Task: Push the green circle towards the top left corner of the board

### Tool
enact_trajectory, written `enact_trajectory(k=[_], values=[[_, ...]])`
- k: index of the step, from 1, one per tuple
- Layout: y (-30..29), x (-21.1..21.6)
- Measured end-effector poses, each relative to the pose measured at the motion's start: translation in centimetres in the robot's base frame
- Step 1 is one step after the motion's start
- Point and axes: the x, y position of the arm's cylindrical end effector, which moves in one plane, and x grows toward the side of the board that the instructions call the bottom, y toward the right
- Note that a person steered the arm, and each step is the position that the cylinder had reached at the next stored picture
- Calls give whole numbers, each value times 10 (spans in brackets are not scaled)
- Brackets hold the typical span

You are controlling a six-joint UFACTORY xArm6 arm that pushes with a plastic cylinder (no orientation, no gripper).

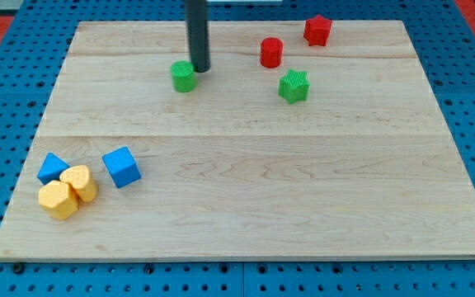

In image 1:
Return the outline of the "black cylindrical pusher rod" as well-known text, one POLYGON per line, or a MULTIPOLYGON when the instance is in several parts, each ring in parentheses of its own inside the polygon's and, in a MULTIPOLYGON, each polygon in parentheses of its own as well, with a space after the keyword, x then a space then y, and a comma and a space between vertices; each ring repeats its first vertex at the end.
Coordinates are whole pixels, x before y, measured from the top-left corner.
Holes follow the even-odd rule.
POLYGON ((205 0, 185 0, 185 21, 190 61, 197 73, 210 69, 208 8, 205 0))

